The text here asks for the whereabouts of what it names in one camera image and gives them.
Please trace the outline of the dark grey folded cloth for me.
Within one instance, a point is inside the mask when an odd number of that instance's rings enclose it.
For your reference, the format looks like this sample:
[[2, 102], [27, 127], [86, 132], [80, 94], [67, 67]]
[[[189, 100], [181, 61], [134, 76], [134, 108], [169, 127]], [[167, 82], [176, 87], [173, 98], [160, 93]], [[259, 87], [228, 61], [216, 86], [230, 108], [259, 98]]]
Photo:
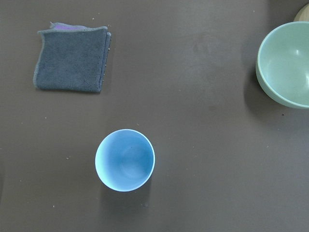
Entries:
[[33, 76], [36, 88], [101, 92], [112, 36], [106, 26], [56, 22], [38, 34], [42, 48]]

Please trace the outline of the green bowl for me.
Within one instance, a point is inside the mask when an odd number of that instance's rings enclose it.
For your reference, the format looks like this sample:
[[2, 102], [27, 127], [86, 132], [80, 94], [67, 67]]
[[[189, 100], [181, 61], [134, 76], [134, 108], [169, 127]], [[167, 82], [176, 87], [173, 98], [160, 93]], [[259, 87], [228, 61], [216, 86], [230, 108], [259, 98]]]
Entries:
[[259, 47], [255, 72], [260, 87], [272, 100], [308, 109], [308, 22], [295, 21], [273, 29]]

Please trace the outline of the blue plastic cup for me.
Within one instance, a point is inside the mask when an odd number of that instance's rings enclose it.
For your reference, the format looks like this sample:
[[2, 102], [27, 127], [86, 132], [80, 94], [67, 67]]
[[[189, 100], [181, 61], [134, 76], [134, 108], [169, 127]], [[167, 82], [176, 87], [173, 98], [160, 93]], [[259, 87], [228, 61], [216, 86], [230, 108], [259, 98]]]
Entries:
[[101, 182], [119, 192], [143, 186], [155, 167], [155, 151], [150, 140], [132, 129], [107, 135], [96, 151], [95, 168]]

